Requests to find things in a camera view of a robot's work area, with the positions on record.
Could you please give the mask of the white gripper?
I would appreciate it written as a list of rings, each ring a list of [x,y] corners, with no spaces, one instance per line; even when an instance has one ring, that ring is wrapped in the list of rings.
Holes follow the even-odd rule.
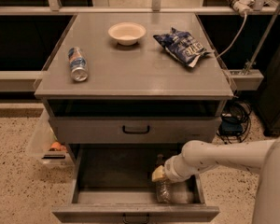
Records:
[[[194,174],[194,169],[190,167],[182,157],[175,155],[168,159],[164,166],[158,166],[152,173],[152,181],[158,182],[166,179],[166,176],[173,183],[183,182]]]

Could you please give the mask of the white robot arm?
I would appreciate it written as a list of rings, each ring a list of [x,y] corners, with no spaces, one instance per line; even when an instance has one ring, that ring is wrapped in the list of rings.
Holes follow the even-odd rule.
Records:
[[[280,136],[229,146],[188,141],[180,154],[155,169],[152,180],[183,182],[219,165],[257,174],[252,224],[280,224]]]

